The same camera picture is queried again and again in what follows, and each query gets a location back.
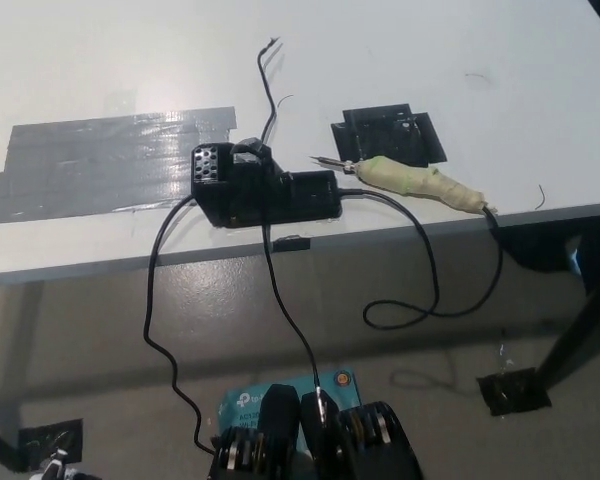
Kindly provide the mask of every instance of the gray duct tape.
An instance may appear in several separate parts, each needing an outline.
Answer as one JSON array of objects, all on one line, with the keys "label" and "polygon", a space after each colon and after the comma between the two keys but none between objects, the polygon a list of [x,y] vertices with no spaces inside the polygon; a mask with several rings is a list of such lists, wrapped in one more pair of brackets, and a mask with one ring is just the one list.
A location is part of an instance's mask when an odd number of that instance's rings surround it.
[{"label": "gray duct tape", "polygon": [[15,126],[0,223],[174,205],[191,190],[191,150],[234,128],[233,107]]}]

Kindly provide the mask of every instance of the black wire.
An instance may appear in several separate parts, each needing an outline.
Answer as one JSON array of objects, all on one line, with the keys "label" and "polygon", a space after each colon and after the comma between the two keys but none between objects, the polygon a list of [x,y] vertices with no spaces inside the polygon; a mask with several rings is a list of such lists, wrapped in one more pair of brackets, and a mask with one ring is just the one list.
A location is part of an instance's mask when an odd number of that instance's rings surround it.
[{"label": "black wire", "polygon": [[273,122],[275,121],[276,116],[278,115],[278,112],[276,110],[276,104],[273,101],[273,96],[271,95],[271,89],[269,87],[269,80],[267,80],[267,75],[264,72],[264,66],[262,65],[262,57],[264,57],[264,55],[269,51],[269,49],[271,47],[273,47],[275,45],[275,43],[277,41],[278,41],[277,38],[272,38],[271,41],[267,44],[267,46],[264,47],[262,50],[260,50],[260,53],[258,53],[258,70],[260,71],[260,77],[262,78],[262,85],[264,86],[264,91],[267,94],[267,100],[269,100],[269,106],[271,107],[271,113],[269,114],[269,118],[267,119],[267,122],[264,124],[262,133],[260,134],[260,140],[262,140],[262,143],[267,143],[269,133],[271,131],[271,128],[273,127]]},{"label": "black wire", "polygon": [[291,328],[293,328],[293,330],[296,332],[298,337],[300,337],[300,341],[304,345],[304,348],[307,351],[307,355],[309,355],[309,361],[311,362],[311,368],[313,370],[313,383],[316,387],[319,387],[320,386],[320,377],[318,376],[318,366],[316,364],[316,359],[313,356],[313,351],[311,350],[311,346],[309,346],[309,342],[305,338],[304,334],[300,331],[300,329],[298,328],[296,323],[293,321],[293,319],[291,318],[291,315],[289,315],[289,312],[287,311],[287,308],[285,307],[284,302],[282,301],[282,298],[280,297],[280,292],[278,291],[278,284],[276,282],[276,274],[273,270],[273,262],[271,260],[271,252],[269,251],[269,238],[267,235],[267,226],[264,224],[262,225],[262,244],[264,246],[264,256],[267,259],[267,266],[269,267],[269,276],[271,277],[271,286],[273,287],[273,294],[275,295],[276,301],[278,302],[278,305],[280,306],[280,310],[282,310],[283,315],[287,319],[287,322],[289,322],[289,325],[291,325]]},{"label": "black wire", "polygon": [[[258,54],[258,70],[260,71],[260,77],[262,78],[262,84],[264,86],[264,91],[267,94],[267,100],[269,101],[269,106],[271,107],[271,113],[269,114],[267,123],[265,123],[265,126],[262,130],[262,135],[260,135],[260,140],[262,141],[262,143],[266,143],[267,137],[269,136],[271,128],[273,127],[273,123],[278,114],[277,109],[276,109],[276,104],[273,101],[273,96],[271,95],[271,88],[269,87],[269,80],[267,80],[267,75],[265,74],[264,67],[262,65],[262,57],[267,53],[267,51],[277,41],[278,41],[277,38],[272,38],[271,41],[267,44],[267,46],[264,47],[262,50],[260,50],[260,53]],[[266,184],[266,181],[263,182],[263,188],[265,188],[265,189],[269,188],[268,185]],[[318,375],[318,365],[316,364],[316,359],[313,355],[313,351],[311,350],[311,346],[309,345],[309,342],[307,341],[307,339],[304,336],[304,334],[302,333],[302,331],[296,325],[296,322],[294,322],[293,319],[291,318],[291,315],[287,311],[287,307],[284,305],[284,302],[282,301],[280,292],[278,291],[278,282],[276,281],[276,274],[275,274],[275,270],[273,268],[273,261],[271,260],[271,252],[269,251],[269,234],[268,234],[269,227],[270,227],[270,225],[269,225],[269,222],[267,221],[267,205],[266,205],[266,201],[263,201],[263,205],[262,205],[262,245],[264,247],[264,256],[267,260],[267,266],[269,267],[269,276],[271,277],[271,286],[273,288],[273,294],[276,297],[276,301],[278,302],[278,306],[280,307],[282,314],[287,319],[287,322],[289,322],[289,325],[291,325],[291,328],[293,328],[293,330],[296,332],[296,334],[300,338],[300,341],[302,341],[302,345],[304,345],[304,348],[307,351],[307,355],[309,356],[309,361],[311,362],[311,368],[313,370],[313,383],[314,383],[315,387],[319,387],[320,386],[320,377]]]},{"label": "black wire", "polygon": [[153,248],[151,249],[151,255],[149,257],[149,275],[148,275],[148,279],[147,279],[147,312],[146,312],[146,315],[144,318],[143,335],[144,335],[144,341],[151,348],[153,348],[154,350],[157,350],[162,355],[167,357],[167,360],[169,360],[169,363],[171,363],[171,371],[172,371],[171,388],[173,389],[174,392],[176,392],[176,394],[180,398],[182,398],[185,402],[187,402],[189,404],[189,406],[191,408],[193,408],[193,411],[196,414],[196,428],[193,432],[194,443],[196,444],[196,446],[198,448],[200,448],[200,450],[202,450],[210,455],[214,455],[215,452],[213,450],[211,450],[209,447],[207,447],[206,445],[202,444],[202,442],[200,442],[200,439],[199,439],[200,426],[202,424],[202,413],[200,412],[200,408],[193,400],[191,400],[191,398],[189,398],[178,387],[178,362],[176,361],[175,357],[171,354],[171,352],[169,352],[169,350],[167,350],[162,345],[153,341],[151,339],[151,337],[149,336],[149,330],[151,329],[151,316],[153,314],[153,283],[154,283],[154,279],[155,279],[156,264],[158,262],[158,253],[160,252],[160,246],[162,244],[162,239],[165,235],[165,232],[167,231],[167,228],[169,227],[169,224],[171,223],[173,218],[176,216],[176,214],[185,205],[187,205],[188,203],[193,201],[193,199],[194,199],[193,194],[188,195],[186,198],[182,199],[175,207],[173,207],[173,209],[169,212],[169,215],[167,215],[167,218],[165,218],[164,222],[162,222],[162,226],[160,227],[160,230],[158,230],[156,239],[153,242]]},{"label": "black wire", "polygon": [[[490,224],[490,230],[491,230],[494,238],[496,239],[496,243],[498,245],[498,263],[496,266],[496,271],[493,276],[493,279],[491,280],[491,283],[489,284],[489,287],[487,288],[484,295],[480,298],[480,300],[478,300],[471,307],[461,310],[459,312],[438,312],[438,311],[436,311],[438,303],[440,302],[440,284],[438,281],[438,270],[436,267],[435,257],[433,254],[433,249],[431,248],[431,243],[429,241],[429,237],[427,236],[427,233],[425,232],[424,227],[418,221],[418,219],[402,204],[395,201],[393,198],[389,197],[388,195],[384,195],[379,192],[374,192],[371,190],[363,190],[363,189],[341,189],[340,195],[342,197],[348,197],[348,196],[371,197],[372,199],[380,200],[380,201],[387,203],[389,206],[395,208],[400,213],[402,213],[407,218],[409,218],[413,222],[418,234],[420,235],[420,237],[422,238],[422,240],[425,244],[425,248],[427,250],[427,256],[429,258],[429,264],[431,266],[431,277],[432,277],[432,283],[433,283],[433,297],[434,297],[431,307],[429,307],[428,309],[424,309],[422,307],[418,307],[417,305],[412,305],[410,303],[401,302],[399,300],[389,300],[389,299],[375,300],[375,301],[369,303],[367,306],[365,306],[365,308],[362,312],[362,318],[364,320],[364,323],[366,323],[367,325],[369,325],[372,328],[375,328],[376,330],[397,330],[400,328],[407,328],[407,327],[414,326],[417,323],[422,322],[429,316],[439,317],[439,318],[458,318],[458,317],[462,317],[465,315],[469,315],[469,314],[477,311],[478,309],[480,309],[487,302],[487,300],[489,300],[489,298],[493,294],[493,291],[495,290],[496,286],[498,285],[498,281],[500,280],[500,276],[502,274],[502,264],[504,261],[504,253],[502,250],[502,245],[498,241],[497,220],[496,220],[495,216],[493,215],[493,213],[491,213],[491,211],[488,208],[485,207],[483,209],[483,212],[484,212],[485,216],[487,217],[487,221]],[[395,305],[398,307],[407,308],[409,310],[414,310],[414,311],[420,313],[420,316],[416,317],[413,320],[410,320],[406,323],[402,323],[399,325],[379,325],[379,324],[373,323],[369,319],[369,311],[373,307],[378,306],[378,305]]]}]

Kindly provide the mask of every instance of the thin wire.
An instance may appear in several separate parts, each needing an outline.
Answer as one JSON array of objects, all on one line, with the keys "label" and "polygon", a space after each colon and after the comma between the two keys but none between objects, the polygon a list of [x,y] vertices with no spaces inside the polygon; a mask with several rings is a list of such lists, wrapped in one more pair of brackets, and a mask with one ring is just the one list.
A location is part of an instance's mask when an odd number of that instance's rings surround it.
[{"label": "thin wire", "polygon": [[542,208],[542,206],[544,205],[544,202],[546,202],[546,201],[547,201],[547,197],[546,197],[546,195],[544,194],[544,190],[542,189],[542,185],[538,185],[538,188],[540,188],[540,193],[542,194],[542,201],[540,202],[540,205],[538,205],[538,206],[536,207],[536,210],[539,210],[539,209],[541,209],[541,208]]},{"label": "thin wire", "polygon": [[273,96],[271,95],[271,89],[269,87],[269,80],[267,80],[267,75],[264,72],[264,66],[262,65],[262,57],[265,56],[265,54],[269,51],[269,49],[271,47],[273,47],[276,44],[277,41],[278,41],[277,38],[272,38],[271,41],[267,44],[267,46],[264,47],[262,50],[260,50],[260,53],[258,53],[258,70],[260,71],[260,77],[262,78],[262,85],[264,86],[264,91],[267,94],[267,100],[269,101],[269,106],[271,108],[271,113],[269,114],[269,118],[267,119],[267,122],[264,124],[262,133],[260,134],[260,140],[262,140],[262,143],[265,143],[265,144],[269,140],[269,134],[271,133],[271,128],[273,127],[273,122],[275,121],[276,116],[278,115],[278,112],[276,110],[276,104],[273,101]]},{"label": "thin wire", "polygon": [[[384,195],[379,192],[374,192],[371,190],[363,190],[363,189],[344,189],[344,190],[340,190],[340,194],[342,197],[367,196],[367,197],[371,197],[372,199],[375,199],[375,200],[380,200],[382,202],[387,203],[389,206],[395,208],[396,210],[401,212],[403,215],[405,215],[407,218],[409,218],[413,222],[418,234],[420,235],[420,237],[422,238],[422,240],[425,244],[425,248],[427,250],[427,257],[429,258],[429,264],[431,266],[431,278],[432,278],[432,283],[433,283],[433,297],[434,297],[431,307],[429,307],[428,309],[424,309],[417,305],[402,302],[399,300],[390,300],[390,299],[375,300],[375,301],[369,303],[367,306],[365,306],[364,310],[362,311],[362,318],[364,320],[364,323],[366,323],[367,325],[369,325],[372,328],[375,328],[376,330],[397,330],[397,329],[401,329],[401,328],[407,328],[407,327],[414,326],[414,325],[424,321],[429,316],[439,317],[439,318],[463,317],[465,315],[469,315],[469,314],[477,311],[489,300],[489,298],[493,294],[493,291],[495,290],[496,286],[498,285],[500,276],[502,274],[504,253],[502,250],[502,245],[500,244],[500,242],[497,241],[498,240],[498,238],[497,238],[497,230],[498,230],[497,220],[496,220],[495,216],[493,215],[493,213],[491,213],[491,211],[488,208],[485,207],[483,209],[483,212],[484,212],[485,216],[487,217],[487,221],[490,224],[490,230],[491,230],[494,238],[496,239],[496,243],[498,245],[498,263],[496,265],[496,271],[493,276],[493,279],[491,280],[491,283],[489,284],[489,287],[487,288],[484,295],[471,307],[466,308],[464,310],[460,310],[458,312],[438,312],[436,310],[438,303],[440,302],[440,284],[439,284],[439,280],[438,280],[438,270],[436,267],[436,261],[435,261],[435,257],[433,254],[433,249],[431,248],[431,243],[429,241],[426,231],[424,230],[424,227],[418,221],[418,219],[402,204],[395,201],[393,198],[389,197],[388,195]],[[416,312],[420,313],[420,316],[416,317],[413,320],[410,320],[408,322],[401,323],[398,325],[379,325],[379,324],[373,323],[369,319],[369,311],[373,307],[378,306],[378,305],[396,305],[396,306],[399,306],[402,308],[416,311]]]},{"label": "thin wire", "polygon": [[[258,54],[258,70],[260,71],[260,77],[262,78],[262,84],[264,86],[264,91],[267,94],[267,100],[269,101],[269,105],[271,107],[271,113],[269,114],[269,118],[267,119],[267,123],[264,126],[264,129],[262,130],[262,135],[260,136],[260,140],[262,141],[262,143],[266,143],[267,138],[269,137],[269,134],[271,133],[271,128],[273,128],[273,124],[278,116],[278,112],[276,109],[276,104],[273,100],[273,96],[271,95],[271,88],[269,87],[269,81],[267,80],[267,76],[264,72],[264,67],[262,65],[262,57],[267,53],[267,51],[278,41],[277,38],[272,38],[271,41],[267,44],[267,46],[265,48],[263,48],[262,50],[260,50],[260,53]],[[284,302],[282,301],[282,297],[280,296],[280,292],[278,290],[278,282],[276,281],[276,274],[275,274],[275,270],[273,268],[273,261],[271,260],[271,252],[269,249],[269,222],[267,221],[267,211],[266,211],[267,205],[266,205],[266,201],[263,202],[263,206],[262,206],[262,245],[264,247],[264,256],[267,260],[267,266],[269,267],[269,276],[271,278],[271,286],[273,288],[273,295],[276,297],[276,301],[278,302],[278,306],[280,307],[280,310],[282,311],[282,314],[284,315],[284,317],[287,319],[287,322],[289,322],[289,325],[291,325],[291,328],[293,328],[293,330],[296,332],[296,335],[298,335],[298,337],[300,338],[300,341],[302,342],[302,345],[304,345],[305,350],[307,351],[307,355],[309,356],[309,361],[311,362],[311,369],[313,370],[313,383],[315,385],[315,387],[320,387],[320,377],[318,375],[318,365],[316,364],[316,359],[315,356],[313,355],[313,350],[311,350],[311,346],[309,345],[309,342],[307,341],[306,337],[304,336],[304,334],[302,333],[302,331],[300,330],[300,328],[298,328],[298,326],[296,325],[296,322],[293,321],[293,318],[291,318],[291,315],[289,314],[287,307],[285,306]]]},{"label": "thin wire", "polygon": [[154,283],[154,279],[155,279],[156,264],[158,263],[158,253],[160,252],[160,246],[162,245],[162,239],[164,238],[165,232],[167,231],[169,224],[171,223],[173,218],[176,216],[176,214],[185,205],[187,205],[188,203],[191,203],[193,201],[193,199],[194,199],[193,194],[188,195],[186,198],[184,198],[180,202],[178,202],[178,204],[175,207],[173,207],[173,209],[169,212],[167,217],[164,219],[164,222],[162,222],[162,226],[160,227],[160,230],[158,230],[156,239],[153,242],[153,248],[151,249],[151,255],[149,257],[149,275],[147,278],[147,311],[146,311],[145,318],[144,318],[143,336],[144,336],[144,341],[151,348],[160,352],[162,355],[164,355],[167,358],[167,360],[169,360],[169,363],[171,364],[171,371],[172,371],[171,388],[173,389],[174,392],[176,392],[176,394],[180,398],[182,398],[185,402],[187,402],[187,404],[189,404],[189,406],[191,408],[193,408],[193,411],[196,414],[196,428],[193,432],[194,443],[203,452],[206,452],[209,455],[214,455],[215,452],[212,449],[210,449],[209,447],[207,447],[206,445],[204,445],[202,442],[200,442],[200,439],[199,439],[200,426],[202,424],[202,413],[200,412],[200,408],[193,400],[191,400],[191,398],[189,398],[178,387],[178,362],[176,361],[175,357],[171,354],[171,352],[169,352],[169,350],[164,348],[162,345],[156,343],[149,336],[149,331],[151,329],[151,317],[153,315],[153,283]]}]

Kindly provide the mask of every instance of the black cable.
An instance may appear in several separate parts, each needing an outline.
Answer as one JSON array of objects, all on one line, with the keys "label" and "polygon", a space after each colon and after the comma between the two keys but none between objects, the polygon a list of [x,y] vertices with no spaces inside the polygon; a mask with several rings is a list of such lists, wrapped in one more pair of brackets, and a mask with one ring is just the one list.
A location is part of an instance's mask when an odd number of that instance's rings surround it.
[{"label": "black cable", "polygon": [[[262,65],[262,57],[267,53],[267,51],[277,41],[278,41],[277,38],[272,38],[271,41],[267,44],[267,46],[264,47],[262,50],[260,50],[260,53],[258,54],[258,70],[260,71],[260,77],[262,78],[262,84],[264,86],[264,91],[267,94],[267,100],[269,101],[269,106],[271,107],[271,113],[269,114],[269,118],[267,119],[267,122],[265,123],[265,126],[262,130],[262,135],[260,135],[260,140],[262,141],[262,143],[266,143],[266,140],[269,136],[271,128],[273,127],[273,123],[278,114],[277,109],[276,109],[276,104],[273,101],[273,96],[271,95],[271,88],[269,87],[269,80],[267,80],[267,75],[265,74],[264,67]],[[268,185],[266,184],[266,182],[263,182],[263,188],[269,188]],[[307,339],[304,336],[304,334],[302,333],[302,331],[296,325],[296,322],[294,322],[293,319],[291,318],[291,315],[287,311],[287,307],[284,305],[284,302],[282,301],[280,292],[278,291],[278,282],[276,281],[276,274],[275,274],[275,270],[273,268],[273,261],[271,260],[271,252],[269,251],[269,235],[268,235],[269,227],[270,227],[270,225],[269,225],[269,222],[267,221],[267,205],[266,205],[266,201],[263,201],[263,205],[262,205],[262,245],[264,247],[264,256],[267,260],[267,266],[269,267],[269,276],[271,277],[271,286],[273,287],[273,294],[276,297],[276,301],[278,302],[278,306],[280,307],[282,314],[287,319],[287,322],[289,322],[289,325],[291,325],[291,328],[293,328],[293,330],[296,332],[296,334],[300,338],[300,341],[302,341],[302,345],[304,345],[304,348],[307,351],[307,355],[309,356],[309,361],[311,362],[311,368],[313,370],[313,383],[314,383],[315,387],[317,388],[320,386],[320,377],[318,375],[318,365],[316,364],[316,359],[313,355],[313,351],[311,350],[311,346],[309,345],[309,342],[307,341]]]},{"label": "black cable", "polygon": [[192,202],[193,199],[194,199],[193,194],[188,195],[186,198],[184,198],[180,202],[178,202],[178,204],[175,207],[173,207],[173,209],[169,212],[169,215],[167,215],[167,218],[165,218],[164,222],[162,222],[162,226],[160,227],[160,230],[158,230],[156,239],[153,242],[153,248],[151,249],[151,255],[149,257],[149,275],[148,275],[148,279],[147,279],[147,312],[146,312],[145,319],[144,319],[143,335],[144,335],[144,341],[151,348],[153,348],[154,350],[157,350],[162,355],[167,357],[167,360],[169,360],[169,363],[171,363],[171,371],[172,371],[171,388],[173,389],[174,392],[176,392],[176,394],[180,398],[182,398],[185,402],[187,402],[189,404],[189,406],[191,408],[193,408],[193,411],[196,414],[196,428],[193,432],[194,443],[196,444],[196,446],[198,448],[200,448],[200,450],[202,450],[210,455],[214,455],[215,452],[212,449],[210,449],[209,447],[207,447],[206,445],[202,444],[202,442],[200,442],[200,439],[199,439],[200,426],[202,424],[202,413],[200,412],[200,408],[193,400],[191,400],[191,398],[189,398],[178,387],[178,362],[176,361],[175,357],[171,354],[171,352],[169,352],[169,350],[167,350],[162,345],[153,341],[151,339],[151,337],[149,336],[149,330],[151,329],[151,316],[153,314],[153,283],[154,283],[154,279],[155,279],[156,264],[158,262],[158,253],[160,252],[160,246],[162,244],[162,239],[167,231],[167,228],[169,227],[169,224],[171,223],[173,218],[176,216],[176,214],[185,205]]},{"label": "black cable", "polygon": [[[413,325],[416,325],[417,323],[422,322],[429,316],[439,317],[439,318],[458,318],[458,317],[462,317],[465,315],[469,315],[469,314],[475,312],[476,310],[480,309],[487,302],[487,300],[489,300],[489,298],[493,294],[493,291],[495,290],[496,286],[498,285],[498,281],[500,280],[500,276],[502,274],[502,264],[504,261],[504,253],[502,250],[502,245],[498,241],[498,235],[497,235],[498,222],[497,222],[495,216],[493,215],[493,213],[491,213],[491,211],[488,208],[485,207],[483,209],[483,212],[484,212],[485,216],[487,217],[487,221],[490,224],[491,233],[493,234],[494,238],[496,239],[496,243],[498,245],[498,263],[496,266],[496,271],[493,276],[493,279],[491,280],[491,283],[489,284],[489,287],[487,288],[484,295],[480,298],[480,300],[478,300],[471,307],[461,310],[459,312],[438,312],[438,311],[436,311],[436,308],[440,301],[440,285],[439,285],[439,281],[438,281],[438,271],[437,271],[437,267],[436,267],[435,257],[434,257],[433,249],[431,248],[431,243],[429,241],[427,233],[425,232],[424,227],[418,221],[418,219],[402,204],[395,201],[393,198],[389,197],[388,195],[385,195],[385,194],[382,194],[379,192],[374,192],[372,190],[364,190],[364,189],[341,189],[340,195],[342,197],[351,197],[351,196],[371,197],[372,199],[380,200],[380,201],[387,203],[389,206],[395,208],[400,213],[402,213],[407,218],[409,218],[413,222],[418,234],[420,235],[420,237],[422,238],[422,240],[425,244],[425,248],[427,250],[427,256],[429,258],[429,263],[431,266],[431,277],[432,277],[432,283],[433,283],[433,296],[434,296],[431,307],[429,307],[428,309],[424,309],[422,307],[418,307],[417,305],[412,305],[412,304],[409,304],[406,302],[401,302],[399,300],[389,300],[389,299],[375,300],[375,301],[369,303],[367,306],[365,306],[365,308],[362,312],[362,318],[364,320],[364,323],[366,323],[367,325],[369,325],[372,328],[375,328],[376,330],[397,330],[400,328],[406,328],[406,327],[411,327]],[[378,305],[396,305],[398,307],[407,308],[409,310],[414,310],[414,311],[420,313],[420,315],[413,320],[410,320],[406,323],[402,323],[399,325],[379,325],[379,324],[373,323],[369,319],[369,311],[373,307],[378,306]]]},{"label": "black cable", "polygon": [[260,50],[260,53],[258,53],[258,70],[260,71],[260,77],[262,78],[262,85],[264,86],[264,91],[267,94],[267,100],[269,101],[269,106],[271,108],[271,113],[269,114],[269,118],[267,119],[267,122],[264,124],[262,133],[260,134],[260,140],[262,141],[262,143],[267,143],[267,140],[269,139],[269,134],[271,133],[271,128],[273,128],[273,122],[275,121],[276,116],[278,115],[278,111],[276,110],[276,104],[273,101],[273,96],[271,95],[271,89],[269,87],[269,80],[267,80],[267,75],[264,72],[264,66],[262,65],[262,57],[265,56],[265,54],[269,51],[269,49],[271,47],[273,47],[276,44],[277,41],[278,41],[277,38],[272,38],[271,41],[267,44],[267,46],[264,47],[262,50]]}]

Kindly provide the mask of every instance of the yellow tape wrap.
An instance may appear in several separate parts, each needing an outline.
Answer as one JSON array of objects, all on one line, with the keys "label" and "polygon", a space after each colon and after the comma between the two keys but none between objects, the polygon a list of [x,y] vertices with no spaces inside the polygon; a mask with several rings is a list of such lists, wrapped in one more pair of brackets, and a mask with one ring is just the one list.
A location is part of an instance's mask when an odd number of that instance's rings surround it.
[{"label": "yellow tape wrap", "polygon": [[358,163],[357,175],[364,183],[400,195],[423,195],[440,200],[451,208],[480,213],[487,202],[484,195],[440,173],[435,167],[416,168],[374,157]]}]

